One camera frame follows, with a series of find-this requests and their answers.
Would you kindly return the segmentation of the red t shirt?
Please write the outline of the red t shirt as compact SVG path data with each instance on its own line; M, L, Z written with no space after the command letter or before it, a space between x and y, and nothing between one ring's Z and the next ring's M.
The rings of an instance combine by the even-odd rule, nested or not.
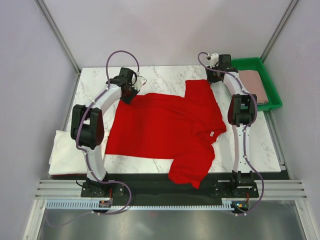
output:
M172 160L168 178L199 188L227 130L210 84L187 80L184 96L148 93L120 102L105 153Z

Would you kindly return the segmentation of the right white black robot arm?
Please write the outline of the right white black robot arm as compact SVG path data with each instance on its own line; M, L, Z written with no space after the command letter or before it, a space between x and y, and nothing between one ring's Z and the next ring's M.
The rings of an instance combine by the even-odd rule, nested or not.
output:
M249 161L250 130L257 118L257 97L241 81L229 54L207 54L206 59L209 61L205 67L208 82L223 82L231 94L227 121L234 136L234 163L229 182L217 191L233 198L257 198L255 170Z

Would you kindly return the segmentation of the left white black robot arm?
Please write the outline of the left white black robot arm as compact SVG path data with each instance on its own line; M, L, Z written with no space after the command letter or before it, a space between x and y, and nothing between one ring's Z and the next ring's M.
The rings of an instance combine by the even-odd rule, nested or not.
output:
M76 148L84 155L86 177L94 182L92 191L99 197L106 196L110 191L101 153L105 136L103 115L118 100L130 104L145 83L138 72L122 67L119 74L109 78L91 101L76 104L72 108L70 136L75 141Z

